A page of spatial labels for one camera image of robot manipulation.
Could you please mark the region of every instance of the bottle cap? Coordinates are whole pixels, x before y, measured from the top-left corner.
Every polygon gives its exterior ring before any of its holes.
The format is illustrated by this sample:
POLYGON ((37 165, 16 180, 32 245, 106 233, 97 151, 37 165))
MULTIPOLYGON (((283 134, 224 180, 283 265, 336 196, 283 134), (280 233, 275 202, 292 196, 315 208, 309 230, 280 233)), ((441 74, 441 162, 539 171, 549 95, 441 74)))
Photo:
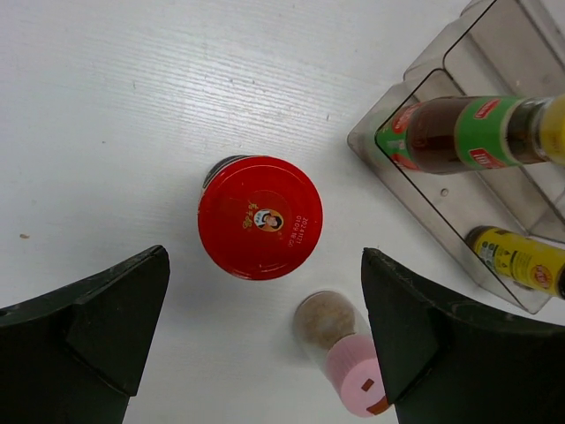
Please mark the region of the bottle cap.
POLYGON ((242 156, 211 178, 198 227, 212 260, 234 276, 268 280, 299 267, 318 243, 320 196, 296 166, 269 156, 242 156))
POLYGON ((328 353, 326 375, 348 411, 358 417, 373 417, 388 409, 370 336, 355 334, 337 342, 328 353))
POLYGON ((547 106, 539 124, 539 143, 552 162, 565 165, 565 95, 547 106))

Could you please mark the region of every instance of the yellow cap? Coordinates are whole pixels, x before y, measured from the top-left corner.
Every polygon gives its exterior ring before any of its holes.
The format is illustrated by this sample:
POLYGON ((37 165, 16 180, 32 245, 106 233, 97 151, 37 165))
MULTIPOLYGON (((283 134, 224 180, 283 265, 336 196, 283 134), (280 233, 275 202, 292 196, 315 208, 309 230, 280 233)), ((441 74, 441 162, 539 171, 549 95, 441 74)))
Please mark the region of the yellow cap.
POLYGON ((556 97, 544 112, 539 142, 552 162, 565 165, 565 95, 556 97))

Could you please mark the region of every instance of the seasoning in jar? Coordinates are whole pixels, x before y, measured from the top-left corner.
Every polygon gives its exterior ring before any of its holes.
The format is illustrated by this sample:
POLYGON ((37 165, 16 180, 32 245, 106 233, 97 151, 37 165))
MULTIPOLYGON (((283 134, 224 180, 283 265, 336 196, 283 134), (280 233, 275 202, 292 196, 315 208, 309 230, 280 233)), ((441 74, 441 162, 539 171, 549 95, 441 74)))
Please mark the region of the seasoning in jar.
POLYGON ((489 226, 475 228, 465 241, 495 274, 565 299, 565 250, 489 226))
POLYGON ((389 408, 371 330, 344 296, 334 291, 313 294, 298 307, 293 329, 348 411, 372 417, 389 408))
POLYGON ((198 211, 202 244, 234 276, 268 280, 299 267, 318 243, 320 196, 296 166, 230 156, 206 176, 198 211))
POLYGON ((401 108, 375 141, 406 170, 452 174, 565 164, 565 95, 442 97, 401 108))

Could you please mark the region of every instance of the plastic tray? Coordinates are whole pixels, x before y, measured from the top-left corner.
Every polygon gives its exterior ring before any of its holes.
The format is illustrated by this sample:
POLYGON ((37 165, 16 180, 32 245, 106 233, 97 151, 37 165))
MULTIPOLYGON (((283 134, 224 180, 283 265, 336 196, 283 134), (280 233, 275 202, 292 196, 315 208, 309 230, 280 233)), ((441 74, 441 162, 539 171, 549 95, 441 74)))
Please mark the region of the plastic tray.
POLYGON ((439 96, 565 93, 564 64, 565 39, 539 0, 471 2, 348 137, 350 147, 475 283, 532 314, 548 296, 495 276, 463 238, 478 225, 497 225, 564 242, 565 170, 543 163, 448 177, 404 172, 374 136, 405 104, 439 96))

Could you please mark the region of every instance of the glass bottle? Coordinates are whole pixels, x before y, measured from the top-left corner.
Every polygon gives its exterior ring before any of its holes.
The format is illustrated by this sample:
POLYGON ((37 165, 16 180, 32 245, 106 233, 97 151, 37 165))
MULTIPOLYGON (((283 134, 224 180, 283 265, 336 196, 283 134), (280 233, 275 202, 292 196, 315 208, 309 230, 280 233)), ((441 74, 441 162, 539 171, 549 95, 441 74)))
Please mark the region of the glass bottle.
POLYGON ((401 108, 376 141, 399 166, 434 174, 565 164, 565 95, 441 97, 401 108))
POLYGON ((298 307, 293 328, 351 413, 372 417, 388 409, 371 330, 343 295, 313 294, 298 307))

